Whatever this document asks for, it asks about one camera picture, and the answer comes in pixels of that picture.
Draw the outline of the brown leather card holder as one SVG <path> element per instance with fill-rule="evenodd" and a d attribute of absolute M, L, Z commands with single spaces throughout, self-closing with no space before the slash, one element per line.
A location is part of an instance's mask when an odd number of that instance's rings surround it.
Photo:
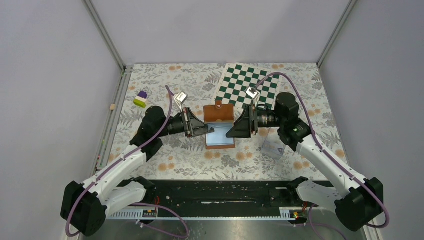
<path fill-rule="evenodd" d="M 234 149 L 235 139 L 226 137 L 234 126 L 234 105 L 224 104 L 216 100 L 215 104 L 203 107 L 203 119 L 213 132 L 205 135 L 205 148 L 207 150 Z"/>

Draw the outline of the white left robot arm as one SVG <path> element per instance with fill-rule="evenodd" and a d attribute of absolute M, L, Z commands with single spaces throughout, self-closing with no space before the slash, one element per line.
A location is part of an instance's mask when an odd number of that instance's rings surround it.
<path fill-rule="evenodd" d="M 154 202 L 154 190 L 138 180 L 123 187 L 118 185 L 158 153 L 163 146 L 162 137 L 183 133 L 192 138 L 214 131 L 188 107 L 175 116 L 165 114 L 159 106 L 148 108 L 136 135 L 121 155 L 84 182 L 72 181 L 66 186 L 60 211 L 60 216 L 66 220 L 66 235 L 89 237 L 110 215 L 135 203 L 148 206 Z"/>

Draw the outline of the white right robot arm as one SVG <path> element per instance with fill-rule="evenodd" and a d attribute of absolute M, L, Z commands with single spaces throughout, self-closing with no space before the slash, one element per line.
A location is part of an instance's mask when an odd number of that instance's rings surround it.
<path fill-rule="evenodd" d="M 311 162 L 332 184 L 317 185 L 299 177 L 287 186 L 287 201 L 293 206 L 309 202 L 336 214 L 349 230 L 356 232 L 385 212 L 384 186 L 377 178 L 367 179 L 331 153 L 299 117 L 299 104 L 293 94 L 277 95 L 274 109 L 244 107 L 242 115 L 226 133 L 227 138 L 249 139 L 259 128 L 277 127 L 282 143 Z"/>

